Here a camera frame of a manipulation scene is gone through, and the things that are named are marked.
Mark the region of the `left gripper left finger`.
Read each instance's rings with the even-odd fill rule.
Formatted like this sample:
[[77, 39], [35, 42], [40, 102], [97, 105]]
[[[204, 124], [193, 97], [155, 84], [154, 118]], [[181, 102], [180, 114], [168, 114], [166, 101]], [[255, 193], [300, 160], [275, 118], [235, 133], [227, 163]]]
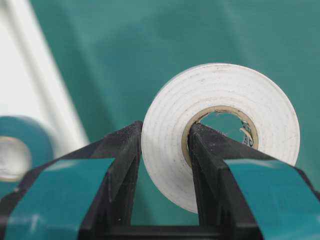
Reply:
[[142, 122], [29, 170], [0, 201], [3, 240], [92, 240], [131, 223]]

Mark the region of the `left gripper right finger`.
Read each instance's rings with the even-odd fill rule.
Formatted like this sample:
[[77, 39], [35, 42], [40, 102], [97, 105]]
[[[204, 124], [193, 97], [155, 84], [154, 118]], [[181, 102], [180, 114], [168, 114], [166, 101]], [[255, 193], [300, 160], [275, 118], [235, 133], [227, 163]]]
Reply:
[[299, 168], [195, 123], [187, 138], [199, 223], [228, 240], [317, 240], [320, 194]]

